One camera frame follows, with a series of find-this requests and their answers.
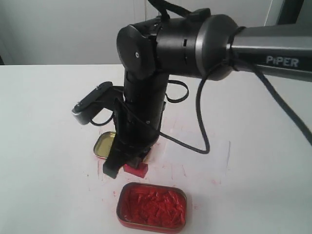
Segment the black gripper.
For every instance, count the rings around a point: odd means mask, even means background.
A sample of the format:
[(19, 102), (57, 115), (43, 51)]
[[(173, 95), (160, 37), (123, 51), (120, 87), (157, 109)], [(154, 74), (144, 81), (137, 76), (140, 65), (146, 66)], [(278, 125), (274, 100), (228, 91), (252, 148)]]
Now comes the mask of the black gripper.
[(135, 114), (121, 99), (113, 101), (114, 126), (116, 135), (103, 164), (103, 173), (116, 178), (121, 167), (128, 164), (137, 169), (159, 138), (161, 118), (156, 119), (156, 126), (152, 121)]

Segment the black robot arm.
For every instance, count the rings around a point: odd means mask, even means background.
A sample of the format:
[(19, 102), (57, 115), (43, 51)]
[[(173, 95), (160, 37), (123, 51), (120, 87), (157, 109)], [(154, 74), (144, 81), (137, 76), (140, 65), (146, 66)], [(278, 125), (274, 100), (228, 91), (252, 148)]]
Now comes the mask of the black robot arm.
[(178, 19), (155, 18), (122, 28), (117, 51), (125, 69), (123, 93), (114, 100), (116, 135), (103, 172), (116, 178), (120, 168), (144, 158), (161, 135), (170, 75), (200, 78), (195, 109), (209, 152), (200, 110), (205, 81), (231, 71), (254, 73), (304, 137), (312, 133), (273, 88), (267, 75), (311, 81), (312, 28), (309, 25), (240, 27), (226, 15), (202, 9)]

